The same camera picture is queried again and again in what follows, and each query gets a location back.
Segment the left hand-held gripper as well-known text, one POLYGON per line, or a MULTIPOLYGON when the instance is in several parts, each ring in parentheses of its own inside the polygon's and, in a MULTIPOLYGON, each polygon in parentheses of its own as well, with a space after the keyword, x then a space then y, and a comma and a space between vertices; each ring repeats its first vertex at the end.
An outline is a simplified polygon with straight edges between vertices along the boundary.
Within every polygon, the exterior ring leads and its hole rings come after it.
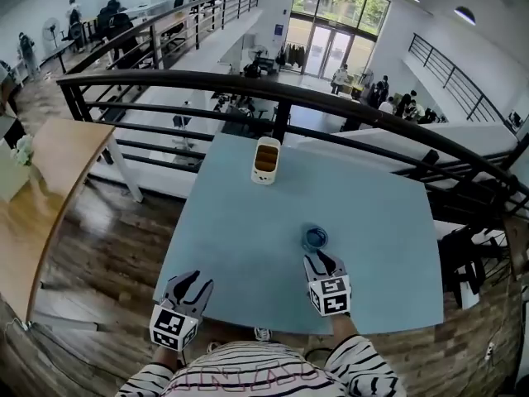
POLYGON ((199 270, 193 270, 169 280, 164 296, 154 306, 151 315, 149 330, 153 343, 182 351, 195 338, 214 288, 214 281, 209 280, 194 301, 182 301, 199 275, 199 270))

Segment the small blue glass cup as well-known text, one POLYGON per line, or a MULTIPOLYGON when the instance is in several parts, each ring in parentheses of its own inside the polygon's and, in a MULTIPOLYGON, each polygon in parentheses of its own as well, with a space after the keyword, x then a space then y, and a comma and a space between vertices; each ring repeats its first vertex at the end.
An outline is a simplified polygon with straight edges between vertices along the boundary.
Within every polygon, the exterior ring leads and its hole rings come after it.
POLYGON ((317 224, 307 222, 302 225, 301 243, 305 251, 315 253, 324 248, 328 240, 326 231, 317 224))

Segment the person's left forearm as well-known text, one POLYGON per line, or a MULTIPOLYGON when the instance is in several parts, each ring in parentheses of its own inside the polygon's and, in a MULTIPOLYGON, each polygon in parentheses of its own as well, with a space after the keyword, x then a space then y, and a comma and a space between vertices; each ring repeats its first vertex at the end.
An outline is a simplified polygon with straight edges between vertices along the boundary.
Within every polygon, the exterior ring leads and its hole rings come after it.
POLYGON ((179 354, 158 347, 153 359, 126 380, 114 397, 160 397, 179 369, 179 354))

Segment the person's right forearm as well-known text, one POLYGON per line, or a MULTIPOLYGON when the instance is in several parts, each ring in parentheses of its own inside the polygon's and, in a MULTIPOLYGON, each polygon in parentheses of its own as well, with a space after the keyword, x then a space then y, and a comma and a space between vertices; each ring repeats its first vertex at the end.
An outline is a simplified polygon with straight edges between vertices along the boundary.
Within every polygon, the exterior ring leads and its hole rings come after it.
POLYGON ((324 365, 346 397, 407 397, 403 382, 358 332, 350 316, 331 317, 335 347, 324 365))

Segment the black and white striped shirt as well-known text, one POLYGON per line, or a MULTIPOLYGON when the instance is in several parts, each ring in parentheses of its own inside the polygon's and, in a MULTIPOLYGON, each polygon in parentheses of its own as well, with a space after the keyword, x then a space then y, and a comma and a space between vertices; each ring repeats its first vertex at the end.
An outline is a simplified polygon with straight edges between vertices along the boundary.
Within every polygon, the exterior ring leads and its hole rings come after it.
POLYGON ((160 397, 346 397, 346 388, 290 347, 233 342, 177 371, 160 397))

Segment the black garment on chair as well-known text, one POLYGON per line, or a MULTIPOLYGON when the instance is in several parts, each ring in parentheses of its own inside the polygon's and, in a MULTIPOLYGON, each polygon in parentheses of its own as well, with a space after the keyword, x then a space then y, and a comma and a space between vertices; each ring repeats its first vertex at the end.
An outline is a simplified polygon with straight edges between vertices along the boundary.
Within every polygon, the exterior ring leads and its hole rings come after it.
POLYGON ((470 309, 479 302, 481 286, 487 278, 489 261, 502 262, 505 248, 496 237, 474 242, 477 227, 465 226, 455 230, 438 243, 443 290, 454 295, 460 309, 470 309))

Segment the wooden desk with white legs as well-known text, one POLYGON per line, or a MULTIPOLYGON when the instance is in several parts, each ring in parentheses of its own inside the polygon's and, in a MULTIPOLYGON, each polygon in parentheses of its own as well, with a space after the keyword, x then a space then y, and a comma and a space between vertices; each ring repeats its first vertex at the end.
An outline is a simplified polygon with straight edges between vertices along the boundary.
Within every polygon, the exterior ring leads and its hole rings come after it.
POLYGON ((22 322, 95 330, 95 323, 34 310, 41 271, 69 205, 96 159, 108 149, 132 198, 143 195, 113 136, 112 126, 50 118, 33 139, 36 178, 9 201, 0 199, 0 296, 22 322))

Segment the black curved metal railing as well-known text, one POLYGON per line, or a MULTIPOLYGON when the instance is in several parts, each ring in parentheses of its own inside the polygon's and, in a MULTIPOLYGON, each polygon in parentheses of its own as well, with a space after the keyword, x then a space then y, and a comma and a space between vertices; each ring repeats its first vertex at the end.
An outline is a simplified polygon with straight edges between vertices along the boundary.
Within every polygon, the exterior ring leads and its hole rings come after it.
POLYGON ((259 132, 269 132, 278 140, 283 140, 285 134, 292 133, 358 150, 367 155, 376 155, 385 161, 403 163, 403 167, 395 171, 396 174, 425 185, 436 220, 480 224, 489 228, 496 228, 501 221, 509 218, 517 218, 529 224, 529 187, 507 171, 516 158, 529 147, 529 138, 512 151, 481 156, 449 138, 428 131, 423 126, 414 125, 359 103, 290 85, 224 74, 129 69, 98 74, 67 74, 59 79, 57 84, 63 91, 74 119, 78 121, 91 122, 93 119, 89 111, 92 108, 119 108, 238 123, 253 127, 259 132), (128 88, 136 85, 167 88, 171 91, 183 88, 262 98, 277 103, 278 113, 273 121, 269 121, 215 110, 183 108, 169 103, 88 101, 83 95, 83 91, 92 86, 112 87, 118 84, 128 88), (405 155, 403 151, 386 150, 381 146, 362 143, 356 138, 338 137, 306 127, 293 126, 288 122, 288 115, 295 106, 336 115, 346 121, 365 123, 424 145, 429 151, 436 151, 438 155, 448 155, 450 161, 437 162, 427 155, 405 155))

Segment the white cardboard box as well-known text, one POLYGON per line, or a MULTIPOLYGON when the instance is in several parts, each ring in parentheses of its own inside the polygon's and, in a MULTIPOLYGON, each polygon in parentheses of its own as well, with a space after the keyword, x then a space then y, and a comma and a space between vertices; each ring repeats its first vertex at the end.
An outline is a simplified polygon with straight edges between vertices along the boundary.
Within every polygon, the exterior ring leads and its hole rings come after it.
POLYGON ((0 140, 0 200, 9 203, 29 179, 29 167, 12 156, 12 149, 0 140))

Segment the clothes rack with dark coats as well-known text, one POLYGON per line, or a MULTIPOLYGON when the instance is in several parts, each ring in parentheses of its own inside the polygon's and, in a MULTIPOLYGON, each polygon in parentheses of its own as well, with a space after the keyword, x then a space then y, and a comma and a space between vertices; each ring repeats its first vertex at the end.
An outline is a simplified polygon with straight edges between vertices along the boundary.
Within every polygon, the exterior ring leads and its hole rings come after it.
POLYGON ((279 65, 301 70, 305 62, 306 46, 286 42, 279 53, 279 65))

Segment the glass entrance door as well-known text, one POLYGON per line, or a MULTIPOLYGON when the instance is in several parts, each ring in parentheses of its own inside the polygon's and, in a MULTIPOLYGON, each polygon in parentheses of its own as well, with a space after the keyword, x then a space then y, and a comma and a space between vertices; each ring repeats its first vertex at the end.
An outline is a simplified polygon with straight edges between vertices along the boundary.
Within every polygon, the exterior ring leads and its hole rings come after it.
POLYGON ((333 74, 348 60, 354 38, 348 32, 315 25, 309 36, 303 73, 331 80, 333 74))

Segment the large window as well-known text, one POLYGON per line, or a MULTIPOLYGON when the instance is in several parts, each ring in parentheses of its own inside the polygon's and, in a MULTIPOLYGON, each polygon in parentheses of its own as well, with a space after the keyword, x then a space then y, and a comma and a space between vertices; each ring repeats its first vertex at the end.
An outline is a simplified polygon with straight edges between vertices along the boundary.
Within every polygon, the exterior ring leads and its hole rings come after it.
POLYGON ((377 36, 389 5, 388 0, 293 0, 292 10, 377 36))

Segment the black mezzanine railing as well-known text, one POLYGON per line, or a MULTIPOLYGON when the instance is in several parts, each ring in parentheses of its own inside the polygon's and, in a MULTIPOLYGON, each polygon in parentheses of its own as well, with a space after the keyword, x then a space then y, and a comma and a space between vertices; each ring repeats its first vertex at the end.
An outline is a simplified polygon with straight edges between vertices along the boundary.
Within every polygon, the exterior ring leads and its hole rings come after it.
POLYGON ((201 41, 215 31, 222 31, 228 23, 238 20, 259 5, 259 0, 192 0, 186 4, 176 0, 177 5, 167 12, 149 15, 141 11, 132 15, 133 27, 111 41, 93 50, 77 65, 66 72, 86 73, 91 69, 164 69, 171 60, 190 50, 200 48, 201 41), (135 37, 138 45, 110 63, 108 53, 129 37, 135 37))

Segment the white standing fan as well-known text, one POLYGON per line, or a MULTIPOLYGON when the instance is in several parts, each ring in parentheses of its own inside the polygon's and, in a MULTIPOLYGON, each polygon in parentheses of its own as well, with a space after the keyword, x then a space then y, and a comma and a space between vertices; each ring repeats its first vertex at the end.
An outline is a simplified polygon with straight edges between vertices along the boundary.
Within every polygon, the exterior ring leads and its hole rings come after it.
POLYGON ((61 29, 60 22, 54 18, 48 18, 42 27, 42 40, 45 48, 45 55, 51 55, 58 49, 60 44, 61 29))

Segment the black wall-side railing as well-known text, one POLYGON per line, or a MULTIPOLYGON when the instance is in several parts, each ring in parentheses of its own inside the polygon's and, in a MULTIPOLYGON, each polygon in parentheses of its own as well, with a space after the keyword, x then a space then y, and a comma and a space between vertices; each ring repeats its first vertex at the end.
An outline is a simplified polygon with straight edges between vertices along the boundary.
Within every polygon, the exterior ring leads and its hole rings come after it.
POLYGON ((439 82, 441 88, 462 109, 465 120, 470 122, 501 122, 510 132, 515 132, 491 100, 482 92, 476 83, 417 33, 413 34, 408 47, 412 55, 439 82))

